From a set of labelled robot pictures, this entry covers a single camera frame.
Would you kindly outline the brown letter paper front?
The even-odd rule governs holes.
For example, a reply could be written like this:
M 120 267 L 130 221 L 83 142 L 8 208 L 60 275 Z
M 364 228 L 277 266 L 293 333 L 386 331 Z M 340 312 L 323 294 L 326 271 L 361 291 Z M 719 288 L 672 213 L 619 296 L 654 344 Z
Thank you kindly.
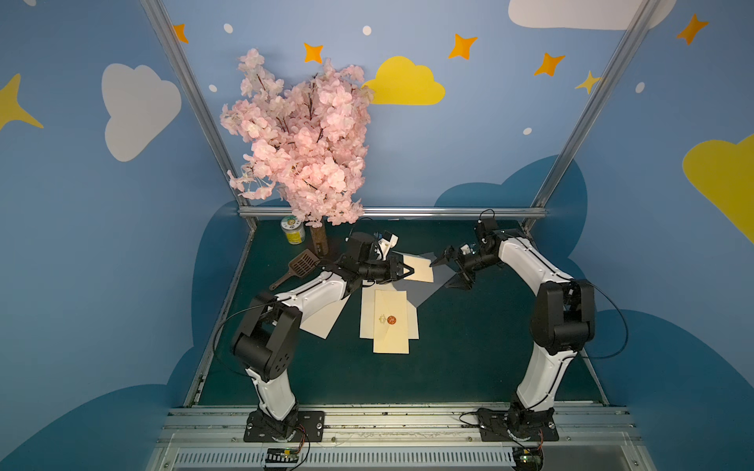
M 433 283 L 434 272 L 430 266 L 431 261 L 427 258 L 415 256 L 415 255 L 403 255 L 404 263 L 414 268 L 414 274 L 405 278 L 408 281 L 421 282 L 421 283 Z

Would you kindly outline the yellow envelope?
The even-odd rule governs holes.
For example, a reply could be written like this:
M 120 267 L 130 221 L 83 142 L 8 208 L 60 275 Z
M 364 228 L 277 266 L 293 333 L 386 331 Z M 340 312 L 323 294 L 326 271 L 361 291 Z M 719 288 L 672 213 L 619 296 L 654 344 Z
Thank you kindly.
M 375 292 L 373 352 L 378 354 L 409 354 L 408 299 L 405 292 Z

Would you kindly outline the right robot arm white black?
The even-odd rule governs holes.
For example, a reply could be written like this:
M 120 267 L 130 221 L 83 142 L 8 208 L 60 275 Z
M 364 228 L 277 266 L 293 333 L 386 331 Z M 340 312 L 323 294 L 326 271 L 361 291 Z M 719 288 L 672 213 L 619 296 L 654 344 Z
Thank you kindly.
M 502 263 L 532 290 L 533 351 L 507 423 L 517 434 L 547 427 L 553 421 L 555 397 L 567 367 L 595 336 L 595 288 L 546 259 L 523 231 L 502 230 L 493 217 L 479 218 L 474 230 L 475 248 L 449 246 L 430 265 L 455 263 L 457 273 L 446 286 L 469 290 L 477 272 Z

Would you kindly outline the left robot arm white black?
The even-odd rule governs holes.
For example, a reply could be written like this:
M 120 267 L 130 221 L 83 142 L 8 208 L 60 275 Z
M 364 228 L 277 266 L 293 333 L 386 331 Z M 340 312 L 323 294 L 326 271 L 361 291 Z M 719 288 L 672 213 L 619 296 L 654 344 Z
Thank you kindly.
M 341 301 L 365 282 L 385 284 L 404 280 L 419 264 L 408 255 L 394 253 L 398 237 L 381 239 L 356 233 L 334 261 L 321 263 L 313 280 L 280 294 L 262 292 L 233 335 L 230 351 L 251 378 L 258 397 L 257 409 L 247 420 L 247 442 L 290 442 L 304 435 L 300 408 L 292 391 L 291 365 L 302 321 Z

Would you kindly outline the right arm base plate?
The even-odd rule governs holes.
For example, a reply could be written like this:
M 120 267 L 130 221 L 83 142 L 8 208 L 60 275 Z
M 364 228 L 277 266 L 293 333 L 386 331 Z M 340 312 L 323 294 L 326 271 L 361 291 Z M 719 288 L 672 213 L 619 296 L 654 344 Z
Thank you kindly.
M 479 408 L 475 415 L 483 442 L 518 441 L 527 444 L 557 442 L 560 439 L 555 410 L 521 409 L 516 404 L 508 410 Z

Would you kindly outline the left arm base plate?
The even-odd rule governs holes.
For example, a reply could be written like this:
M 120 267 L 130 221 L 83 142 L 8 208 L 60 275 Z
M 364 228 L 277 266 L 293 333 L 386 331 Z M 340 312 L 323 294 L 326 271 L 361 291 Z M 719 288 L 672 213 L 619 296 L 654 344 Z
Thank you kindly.
M 282 421 L 253 410 L 247 418 L 243 441 L 245 443 L 294 443 L 305 439 L 320 443 L 325 425 L 324 411 L 293 410 Z

